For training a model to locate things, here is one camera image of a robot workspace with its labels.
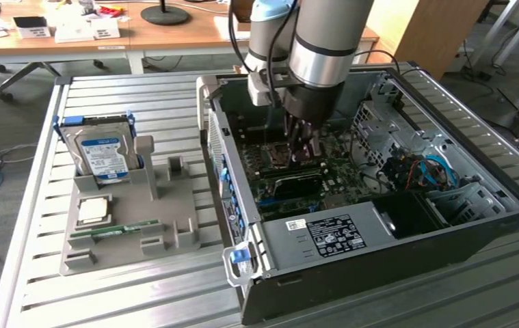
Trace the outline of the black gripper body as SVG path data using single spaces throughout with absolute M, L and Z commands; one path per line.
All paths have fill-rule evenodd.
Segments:
M 286 88 L 283 107 L 287 113 L 310 124 L 323 124 L 334 113 L 345 83 L 333 87 L 294 85 Z

